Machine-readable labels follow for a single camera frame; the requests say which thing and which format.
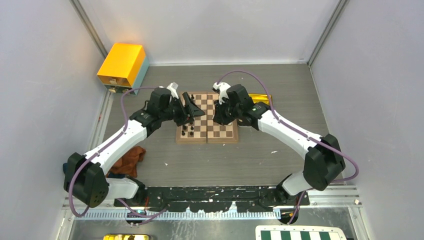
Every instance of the brown cloth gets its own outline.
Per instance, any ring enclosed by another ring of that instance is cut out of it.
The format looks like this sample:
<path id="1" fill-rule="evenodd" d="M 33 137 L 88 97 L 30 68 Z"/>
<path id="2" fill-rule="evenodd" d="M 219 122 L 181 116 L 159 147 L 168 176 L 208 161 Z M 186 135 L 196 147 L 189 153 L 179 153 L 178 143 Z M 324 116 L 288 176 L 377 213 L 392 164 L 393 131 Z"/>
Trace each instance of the brown cloth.
<path id="1" fill-rule="evenodd" d="M 137 177 L 137 163 L 143 161 L 146 150 L 141 146 L 135 146 L 127 151 L 110 169 L 113 174 L 127 174 Z"/>

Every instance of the gold object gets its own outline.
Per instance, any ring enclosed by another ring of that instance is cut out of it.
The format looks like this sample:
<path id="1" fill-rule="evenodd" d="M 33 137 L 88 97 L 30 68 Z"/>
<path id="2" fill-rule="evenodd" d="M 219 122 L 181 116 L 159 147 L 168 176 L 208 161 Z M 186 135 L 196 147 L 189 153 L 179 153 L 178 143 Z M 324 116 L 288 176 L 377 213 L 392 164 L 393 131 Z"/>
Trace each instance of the gold object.
<path id="1" fill-rule="evenodd" d="M 259 94 L 259 93 L 249 93 L 249 96 L 252 98 L 253 103 L 263 102 L 265 104 L 270 105 L 270 101 L 268 100 L 268 96 L 266 94 Z"/>
<path id="2" fill-rule="evenodd" d="M 103 240 L 151 240 L 146 234 L 108 234 Z"/>

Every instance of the white wall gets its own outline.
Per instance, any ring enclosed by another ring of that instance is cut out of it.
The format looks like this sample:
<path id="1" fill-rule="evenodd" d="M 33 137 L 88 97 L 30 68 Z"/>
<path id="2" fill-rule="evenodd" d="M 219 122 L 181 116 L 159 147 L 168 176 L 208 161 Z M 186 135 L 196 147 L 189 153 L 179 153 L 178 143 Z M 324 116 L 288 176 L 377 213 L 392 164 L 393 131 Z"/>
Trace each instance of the white wall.
<path id="1" fill-rule="evenodd" d="M 424 2 L 350 1 L 312 66 L 376 239 L 423 239 Z"/>
<path id="2" fill-rule="evenodd" d="M 339 0 L 81 0 L 100 38 L 154 64 L 307 62 Z"/>
<path id="3" fill-rule="evenodd" d="M 102 57 L 69 1 L 0 2 L 1 239 L 52 239 L 62 163 L 87 150 Z"/>

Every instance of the yellow object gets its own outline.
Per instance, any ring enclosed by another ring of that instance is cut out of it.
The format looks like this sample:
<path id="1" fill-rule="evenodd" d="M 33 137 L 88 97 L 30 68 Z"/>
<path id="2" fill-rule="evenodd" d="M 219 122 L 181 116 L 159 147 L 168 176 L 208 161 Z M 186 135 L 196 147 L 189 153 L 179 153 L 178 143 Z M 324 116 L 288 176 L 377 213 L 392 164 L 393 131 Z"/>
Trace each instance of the yellow object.
<path id="1" fill-rule="evenodd" d="M 108 234 L 103 240 L 150 240 L 150 237 L 145 234 Z"/>
<path id="2" fill-rule="evenodd" d="M 131 87 L 145 58 L 142 45 L 115 43 L 97 76 L 106 85 Z"/>
<path id="3" fill-rule="evenodd" d="M 270 105 L 270 101 L 268 100 L 268 96 L 266 94 L 258 94 L 258 93 L 249 93 L 249 96 L 252 98 L 253 103 L 263 102 L 265 104 Z"/>

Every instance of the cable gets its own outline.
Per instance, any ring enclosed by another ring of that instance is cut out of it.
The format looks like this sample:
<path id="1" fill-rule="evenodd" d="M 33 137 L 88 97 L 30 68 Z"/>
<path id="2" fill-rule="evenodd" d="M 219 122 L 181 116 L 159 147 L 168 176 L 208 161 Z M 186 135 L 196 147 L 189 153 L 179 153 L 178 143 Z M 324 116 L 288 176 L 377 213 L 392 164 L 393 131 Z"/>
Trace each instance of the cable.
<path id="1" fill-rule="evenodd" d="M 293 211 L 293 216 L 291 216 L 287 225 L 290 225 L 292 223 L 293 219 L 295 218 L 296 214 L 298 213 L 299 209 L 301 208 L 301 201 L 302 201 L 302 198 L 304 197 L 305 193 L 306 193 L 306 191 L 303 191 L 302 194 L 300 195 L 299 200 L 297 201 L 297 204 L 296 204 L 296 208 Z"/>
<path id="2" fill-rule="evenodd" d="M 155 214 L 153 214 L 153 215 L 144 215 L 144 214 L 140 214 L 140 213 L 138 213 L 138 212 L 136 212 L 136 211 L 134 211 L 134 209 L 132 209 L 124 200 L 122 200 L 122 199 L 120 199 L 120 198 L 117 198 L 116 200 L 118 200 L 122 205 L 124 205 L 130 212 L 131 212 L 131 215 L 133 215 L 133 216 L 137 216 L 137 217 L 140 217 L 140 218 L 150 218 L 150 219 L 148 219 L 148 220 L 146 220 L 146 221 L 151 221 L 152 219 L 154 219 L 154 218 L 156 218 L 156 217 L 158 217 L 159 215 L 161 215 L 164 211 L 166 211 L 167 209 L 164 207 L 160 212 L 158 212 L 158 213 L 155 213 Z"/>
<path id="3" fill-rule="evenodd" d="M 256 81 L 262 86 L 263 90 L 265 90 L 265 93 L 266 93 L 266 96 L 268 97 L 268 99 L 269 100 L 271 99 L 270 93 L 269 93 L 267 87 L 265 86 L 265 84 L 259 79 L 259 77 L 255 76 L 253 73 L 250 73 L 248 71 L 234 70 L 234 71 L 227 72 L 216 83 L 219 84 L 226 76 L 228 76 L 228 75 L 230 75 L 232 73 L 244 73 L 244 74 L 250 75 L 251 77 L 253 77 L 254 79 L 256 79 Z M 316 143 L 316 144 L 318 144 L 318 145 L 320 145 L 320 146 L 322 146 L 322 147 L 324 147 L 324 148 L 326 148 L 326 149 L 328 149 L 328 150 L 330 150 L 330 151 L 332 151 L 332 152 L 340 155 L 341 157 L 347 159 L 353 165 L 353 167 L 355 168 L 355 172 L 353 173 L 352 176 L 349 176 L 349 177 L 346 177 L 346 178 L 342 178 L 342 179 L 333 180 L 332 181 L 333 183 L 339 183 L 339 182 L 349 181 L 349 180 L 352 180 L 352 179 L 354 179 L 354 178 L 356 178 L 358 176 L 358 174 L 359 174 L 358 164 L 350 156 L 344 154 L 343 152 L 335 149 L 334 147 L 332 147 L 330 145 L 327 145 L 327 144 L 321 142 L 318 139 L 315 139 L 315 138 L 313 138 L 311 136 L 308 136 L 306 133 L 298 130 L 297 128 L 295 128 L 295 127 L 289 125 L 288 123 L 286 123 L 285 121 L 279 119 L 279 117 L 277 115 L 277 112 L 274 109 L 274 105 L 273 105 L 273 102 L 272 101 L 269 101 L 269 106 L 271 108 L 272 115 L 274 115 L 275 119 L 277 119 L 280 124 L 284 125 L 288 129 L 290 129 L 290 130 L 294 131 L 295 133 L 301 135 L 302 137 L 306 138 L 308 141 L 312 141 L 312 142 L 314 142 L 314 143 Z M 293 212 L 293 216 L 291 216 L 291 219 L 288 222 L 288 225 L 290 225 L 290 223 L 294 219 L 296 213 L 299 211 L 300 205 L 301 205 L 301 200 L 302 200 L 303 196 L 305 195 L 305 193 L 306 193 L 306 190 L 303 191 L 302 194 L 300 195 L 299 201 L 297 202 L 296 208 L 294 209 L 294 212 Z"/>
<path id="4" fill-rule="evenodd" d="M 94 153 L 92 156 L 90 156 L 89 158 L 87 158 L 87 160 L 85 160 L 81 166 L 75 171 L 72 179 L 70 180 L 69 183 L 69 190 L 68 190 L 68 198 L 69 198 L 69 208 L 71 210 L 71 212 L 76 216 L 76 217 L 83 217 L 87 211 L 89 210 L 89 206 L 87 206 L 87 208 L 85 208 L 85 210 L 80 214 L 75 210 L 75 205 L 74 205 L 74 200 L 73 200 L 73 190 L 74 190 L 74 184 L 75 181 L 77 180 L 78 175 L 81 173 L 81 171 L 83 170 L 83 168 L 85 168 L 87 166 L 87 164 L 89 164 L 89 162 L 91 162 L 95 157 L 99 156 L 101 152 L 103 152 L 105 149 L 107 149 L 110 145 L 112 145 L 114 142 L 116 142 L 122 135 L 124 135 L 125 131 L 128 128 L 128 115 L 127 112 L 125 111 L 125 106 L 124 106 L 124 97 L 126 95 L 128 95 L 131 92 L 134 92 L 136 90 L 141 90 L 141 89 L 155 89 L 156 87 L 152 87 L 152 86 L 142 86 L 142 87 L 137 87 L 137 88 L 133 88 L 130 89 L 128 91 L 126 91 L 120 98 L 120 107 L 122 109 L 122 113 L 123 113 L 123 118 L 124 118 L 124 125 L 123 125 L 123 129 L 122 131 L 114 138 L 112 139 L 110 142 L 108 142 L 106 145 L 104 145 L 101 149 L 99 149 L 96 153 Z"/>

